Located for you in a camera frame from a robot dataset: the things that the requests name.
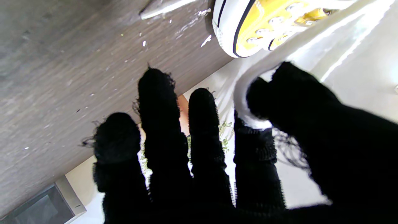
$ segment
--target finger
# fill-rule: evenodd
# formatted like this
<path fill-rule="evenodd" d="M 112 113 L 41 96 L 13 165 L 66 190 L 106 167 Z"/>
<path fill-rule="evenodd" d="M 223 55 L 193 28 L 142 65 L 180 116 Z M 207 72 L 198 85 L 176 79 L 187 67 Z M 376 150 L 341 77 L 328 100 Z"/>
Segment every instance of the finger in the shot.
<path fill-rule="evenodd" d="M 126 113 L 111 114 L 94 135 L 94 181 L 105 193 L 105 222 L 126 220 L 131 211 L 138 216 L 149 209 L 150 201 L 137 153 L 140 132 Z"/>
<path fill-rule="evenodd" d="M 146 134 L 145 157 L 152 169 L 150 191 L 158 209 L 188 201 L 192 177 L 188 169 L 188 144 L 181 132 L 174 81 L 149 68 L 138 83 L 139 112 Z"/>
<path fill-rule="evenodd" d="M 235 112 L 236 207 L 274 214 L 285 209 L 281 182 L 275 167 L 272 129 L 255 130 Z"/>
<path fill-rule="evenodd" d="M 204 88 L 189 99 L 191 162 L 197 199 L 232 206 L 229 176 L 219 139 L 219 118 L 213 95 Z"/>

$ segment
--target black stripe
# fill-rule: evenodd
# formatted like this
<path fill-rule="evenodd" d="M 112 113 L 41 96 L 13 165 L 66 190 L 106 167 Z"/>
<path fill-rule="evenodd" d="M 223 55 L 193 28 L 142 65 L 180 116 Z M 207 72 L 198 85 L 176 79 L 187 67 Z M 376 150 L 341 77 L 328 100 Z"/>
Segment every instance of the black stripe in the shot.
<path fill-rule="evenodd" d="M 233 45 L 233 49 L 232 49 L 232 50 L 233 50 L 234 54 L 235 54 L 237 57 L 241 57 L 241 56 L 239 56 L 239 55 L 236 53 L 236 43 L 238 42 L 239 31 L 240 31 L 240 29 L 241 29 L 241 27 L 242 27 L 242 24 L 243 24 L 243 22 L 245 21 L 246 16 L 249 14 L 249 11 L 250 11 L 250 9 L 252 8 L 252 6 L 253 6 L 253 4 L 254 4 L 255 1 L 256 1 L 256 0 L 250 0 L 248 6 L 246 7 L 245 11 L 243 12 L 242 18 L 241 18 L 240 21 L 239 21 L 238 27 L 236 28 L 235 37 L 234 37 L 234 45 Z"/>
<path fill-rule="evenodd" d="M 220 27 L 221 13 L 222 13 L 222 11 L 224 10 L 225 3 L 226 3 L 226 0 L 224 0 L 224 1 L 222 2 L 222 5 L 221 5 L 221 10 L 220 10 L 220 13 L 219 13 L 219 21 L 217 22 L 217 27 L 218 27 L 218 28 Z"/>

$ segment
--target white debris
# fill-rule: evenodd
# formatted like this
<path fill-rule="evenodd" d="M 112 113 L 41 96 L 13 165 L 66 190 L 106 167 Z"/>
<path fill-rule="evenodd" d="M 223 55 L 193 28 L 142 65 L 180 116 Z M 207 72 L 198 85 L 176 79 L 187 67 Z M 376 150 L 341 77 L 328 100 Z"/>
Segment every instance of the white debris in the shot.
<path fill-rule="evenodd" d="M 207 10 L 199 11 L 198 16 L 206 16 L 207 13 L 211 12 L 211 8 L 208 8 Z"/>
<path fill-rule="evenodd" d="M 211 34 L 205 39 L 205 41 L 202 43 L 200 47 L 203 47 L 207 42 L 211 41 Z"/>

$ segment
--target gloved hand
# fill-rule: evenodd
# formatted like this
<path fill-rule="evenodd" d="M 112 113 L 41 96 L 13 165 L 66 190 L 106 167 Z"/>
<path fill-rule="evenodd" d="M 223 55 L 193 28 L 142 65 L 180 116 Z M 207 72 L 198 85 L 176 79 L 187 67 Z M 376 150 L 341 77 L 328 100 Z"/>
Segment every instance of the gloved hand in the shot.
<path fill-rule="evenodd" d="M 243 128 L 241 120 L 235 125 L 239 142 L 236 181 L 241 195 L 235 208 L 229 176 L 224 171 L 219 119 L 212 94 L 200 88 L 189 100 L 192 177 L 187 166 L 187 139 L 178 120 L 174 81 L 168 74 L 149 68 L 138 89 L 139 113 L 146 133 L 144 154 L 153 174 L 147 189 L 137 157 L 138 127 L 126 113 L 111 114 L 94 135 L 94 154 L 98 160 L 94 180 L 98 190 L 105 193 L 105 223 L 215 217 L 237 221 L 237 217 L 264 217 L 285 209 L 270 130 L 246 132 L 250 128 Z M 252 144 L 246 145 L 244 142 L 249 140 Z"/>

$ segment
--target metal object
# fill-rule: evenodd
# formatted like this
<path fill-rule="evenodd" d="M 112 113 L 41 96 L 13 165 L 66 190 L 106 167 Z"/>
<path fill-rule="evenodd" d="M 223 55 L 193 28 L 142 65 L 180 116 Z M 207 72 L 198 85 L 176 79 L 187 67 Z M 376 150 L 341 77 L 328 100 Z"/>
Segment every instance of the metal object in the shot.
<path fill-rule="evenodd" d="M 269 32 L 269 29 L 258 29 L 256 31 L 256 34 L 257 35 L 264 35 L 265 33 L 268 33 L 268 32 Z"/>
<path fill-rule="evenodd" d="M 169 0 L 169 1 L 159 1 L 157 7 L 153 7 L 155 2 L 158 0 L 151 0 L 146 4 L 146 6 L 140 11 L 139 15 L 142 20 L 152 18 L 154 16 L 171 12 L 178 9 L 184 5 L 187 5 L 196 0 Z"/>

